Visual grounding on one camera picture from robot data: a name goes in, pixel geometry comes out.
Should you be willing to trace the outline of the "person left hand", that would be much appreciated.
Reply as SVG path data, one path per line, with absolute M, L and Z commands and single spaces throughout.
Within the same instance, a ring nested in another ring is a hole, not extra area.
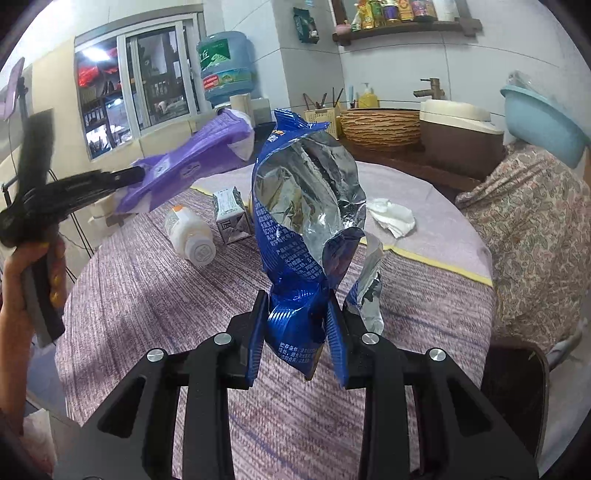
M 49 300 L 61 309 L 66 300 L 65 245 L 61 238 L 55 246 L 25 243 L 6 259 L 2 278 L 1 307 L 1 412 L 16 435 L 22 434 L 26 403 L 27 370 L 34 327 L 27 312 L 22 274 L 30 265 L 52 251 L 55 261 L 48 275 Z

